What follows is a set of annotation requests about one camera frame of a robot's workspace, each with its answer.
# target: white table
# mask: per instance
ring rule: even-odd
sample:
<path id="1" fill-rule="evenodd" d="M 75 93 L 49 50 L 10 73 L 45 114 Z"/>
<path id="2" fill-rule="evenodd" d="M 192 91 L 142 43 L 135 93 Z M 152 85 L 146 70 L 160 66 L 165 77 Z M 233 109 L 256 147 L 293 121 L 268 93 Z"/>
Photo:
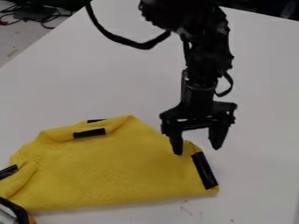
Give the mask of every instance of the white table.
<path id="1" fill-rule="evenodd" d="M 161 31 L 143 21 L 138 0 L 94 3 L 111 31 L 146 40 Z M 190 131 L 221 185 L 217 197 L 43 213 L 38 224 L 293 223 L 299 191 L 299 24 L 226 10 L 236 56 L 239 104 L 224 147 Z M 134 114 L 159 129 L 160 112 L 178 103 L 182 46 L 173 35 L 152 51 L 102 37 L 81 10 L 0 70 L 0 165 L 39 131 L 84 119 Z"/>

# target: black wire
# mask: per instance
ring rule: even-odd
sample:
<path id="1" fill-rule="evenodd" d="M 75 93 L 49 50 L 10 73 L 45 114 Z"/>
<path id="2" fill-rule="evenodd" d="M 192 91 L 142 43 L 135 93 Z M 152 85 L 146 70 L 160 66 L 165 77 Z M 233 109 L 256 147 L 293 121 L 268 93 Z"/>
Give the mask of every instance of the black wire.
<path id="1" fill-rule="evenodd" d="M 19 11 L 21 8 L 23 8 L 23 5 L 14 4 L 14 5 L 8 7 L 8 8 L 5 9 L 5 10 L 0 10 L 0 13 L 15 12 L 15 11 Z"/>
<path id="2" fill-rule="evenodd" d="M 3 22 L 2 19 L 3 19 L 4 17 L 12 16 L 12 15 L 14 15 L 14 14 L 15 14 L 15 13 L 9 13 L 9 14 L 5 14 L 5 15 L 1 16 L 1 17 L 0 17 L 0 24 L 1 24 L 1 22 Z M 13 22 L 8 23 L 8 24 L 3 24 L 3 25 L 13 25 L 13 24 L 16 24 L 16 23 L 20 22 L 21 20 L 22 20 L 22 19 L 19 19 L 19 20 L 13 21 Z"/>
<path id="3" fill-rule="evenodd" d="M 23 9 L 24 6 L 26 6 L 26 4 L 23 4 L 23 3 L 22 3 L 22 4 L 15 4 L 15 5 L 12 5 L 12 6 L 8 7 L 8 8 L 5 9 L 5 10 L 1 10 L 0 13 L 6 13 L 6 14 L 5 14 L 5 15 L 2 15 L 2 16 L 0 17 L 0 22 L 2 22 L 2 18 L 6 17 L 6 16 L 13 16 L 13 15 L 15 15 L 15 12 L 18 12 L 18 11 L 20 11 L 21 9 Z M 41 25 L 42 25 L 43 27 L 45 27 L 46 29 L 51 29 L 51 30 L 52 30 L 52 29 L 55 28 L 55 27 L 51 27 L 51 26 L 47 26 L 47 25 L 45 25 L 46 23 L 49 23 L 49 22 L 51 22 L 51 21 L 53 21 L 54 19 L 59 18 L 59 17 L 71 17 L 72 14 L 73 14 L 73 12 L 70 11 L 70 14 L 69 14 L 69 15 L 64 15 L 64 14 L 61 14 L 61 12 L 60 12 L 56 7 L 53 7 L 53 8 L 56 10 L 57 14 L 56 14 L 56 15 L 51 15 L 51 16 L 46 16 L 46 17 L 44 17 L 44 18 L 42 19 L 42 21 L 40 22 Z M 3 25 L 13 25 L 13 24 L 16 24 L 16 23 L 18 23 L 18 22 L 20 22 L 20 21 L 22 21 L 22 20 L 27 21 L 26 18 L 24 18 L 24 19 L 19 19 L 19 20 L 16 20 L 16 21 L 14 21 L 14 22 L 11 22 L 11 23 L 8 23 L 8 24 L 3 24 Z"/>
<path id="4" fill-rule="evenodd" d="M 61 14 L 61 12 L 56 7 L 53 7 L 53 8 L 56 10 L 58 15 L 51 15 L 51 16 L 44 17 L 43 20 L 40 22 L 43 27 L 45 27 L 46 29 L 49 29 L 49 30 L 53 30 L 56 27 L 47 26 L 47 25 L 45 25 L 46 23 L 49 23 L 49 22 L 55 20 L 56 18 L 60 18 L 60 17 L 69 18 L 73 14 L 73 12 L 71 11 L 69 15 L 64 15 L 64 14 Z"/>
<path id="5" fill-rule="evenodd" d="M 141 50 L 149 50 L 151 48 L 153 48 L 155 45 L 157 45 L 158 43 L 166 40 L 170 35 L 171 32 L 166 31 L 162 34 L 160 34 L 159 36 L 157 36 L 156 38 L 153 38 L 152 40 L 149 40 L 145 43 L 138 43 L 135 42 L 131 39 L 128 38 L 124 38 L 118 35 L 115 35 L 113 33 L 111 33 L 110 31 L 107 31 L 98 21 L 98 19 L 96 18 L 96 16 L 94 15 L 94 10 L 93 10 L 93 6 L 90 4 L 90 0 L 83 0 L 85 3 L 85 6 L 87 8 L 87 13 L 88 16 L 90 17 L 90 19 L 92 20 L 92 22 L 94 23 L 95 27 L 108 39 L 125 45 L 125 46 L 131 46 L 137 49 L 141 49 Z"/>

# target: black tag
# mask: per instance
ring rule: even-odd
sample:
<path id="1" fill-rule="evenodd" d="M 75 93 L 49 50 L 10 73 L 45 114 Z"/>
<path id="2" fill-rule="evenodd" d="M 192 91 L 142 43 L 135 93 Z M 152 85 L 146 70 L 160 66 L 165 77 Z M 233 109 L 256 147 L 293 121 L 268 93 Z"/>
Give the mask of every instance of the black tag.
<path id="1" fill-rule="evenodd" d="M 82 138 L 82 137 L 96 137 L 106 135 L 105 129 L 91 129 L 79 133 L 73 133 L 73 138 Z"/>
<path id="2" fill-rule="evenodd" d="M 15 172 L 18 172 L 18 168 L 16 164 L 0 171 L 0 180 L 6 179 L 7 177 L 11 176 Z"/>
<path id="3" fill-rule="evenodd" d="M 212 173 L 211 167 L 205 158 L 204 152 L 198 152 L 192 156 L 193 162 L 198 170 L 206 190 L 218 185 L 217 179 Z"/>

